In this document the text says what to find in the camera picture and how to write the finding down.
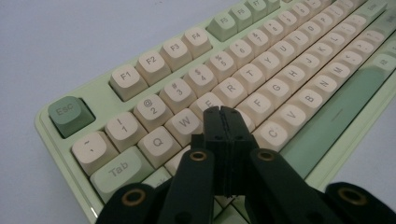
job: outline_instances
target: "white background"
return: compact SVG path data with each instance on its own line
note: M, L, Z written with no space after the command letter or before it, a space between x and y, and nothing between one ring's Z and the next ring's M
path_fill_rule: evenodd
M87 223L35 131L48 102L237 0L0 1L0 223ZM335 178L396 210L396 100Z

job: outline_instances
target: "cream keycap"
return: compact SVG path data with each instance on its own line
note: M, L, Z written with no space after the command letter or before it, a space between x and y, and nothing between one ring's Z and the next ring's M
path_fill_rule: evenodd
M176 156L172 157L172 159L170 159L166 164L165 164L165 168L166 170L169 171L169 173L171 175L175 175L176 171L177 171L177 167L180 164L181 161L181 157L183 156L183 154L190 150L190 146L186 146L185 148L183 148L181 151L179 151Z
M192 56L187 46L178 38L171 38L165 41L160 54L172 71L176 71L186 63L192 61Z
M233 74L247 91L247 94L253 93L265 82L265 76L262 71L254 64L248 63Z
M198 64L191 68L183 79L189 84L197 97L211 91L218 84L213 72L204 64Z
M175 78L160 91L160 97L174 114L188 107L197 97L191 87L181 78Z
M228 77L212 91L228 107L235 107L248 97L248 92L234 77Z
M174 115L165 123L165 128L176 140L185 147L191 141L192 134L203 132L203 124L198 117L188 108Z
M72 152L87 175L119 155L103 132L89 133L80 138L72 146Z
M181 37L181 41L186 44L193 59L198 58L212 49L212 45L206 35L206 31L200 27L193 27L190 30L187 30Z
M190 105L190 110L200 119L204 120L204 111L212 106L222 106L224 103L219 99L219 97L213 93L208 92L198 98L194 103Z
M218 82L230 77L237 69L233 58L225 51L213 54L205 65L213 72Z
M163 57L155 50L142 54L136 62L136 70L151 86L171 74Z
M105 130L120 152L133 146L147 134L130 112L123 112L109 120Z
M148 87L136 69L125 64L111 73L110 85L122 101L127 101Z
M259 147L279 151L289 140L287 130L280 124L266 120L253 132Z
M247 114L255 126L259 126L275 110L271 101L258 92L253 92L236 108Z
M181 146L163 126L146 135L137 145L156 169L181 150Z
M165 124L173 116L169 107L156 94L151 94L142 99L134 107L134 115L148 132Z

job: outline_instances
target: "green keycap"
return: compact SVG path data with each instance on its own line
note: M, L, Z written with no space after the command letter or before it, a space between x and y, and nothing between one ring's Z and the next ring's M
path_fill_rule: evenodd
M268 14L267 4L264 0L247 0L245 5L253 16L253 22L259 21Z
M244 30L253 23L250 10L244 4L240 3L230 9L230 15L236 22L238 32Z
M140 182L153 171L139 149L130 147L93 173L91 182L106 203L117 189Z
M238 28L233 17L227 12L222 12L210 22L207 31L222 42L236 35Z
M49 106L49 117L63 138L95 120L88 107L74 96L66 96Z

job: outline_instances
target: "keyboard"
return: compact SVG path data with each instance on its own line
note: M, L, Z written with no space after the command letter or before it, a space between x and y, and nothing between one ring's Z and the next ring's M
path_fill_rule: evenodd
M177 171L203 111L236 108L260 147L323 189L396 94L396 2L246 0L45 105L35 126L94 222L117 189ZM249 223L244 197L215 223Z

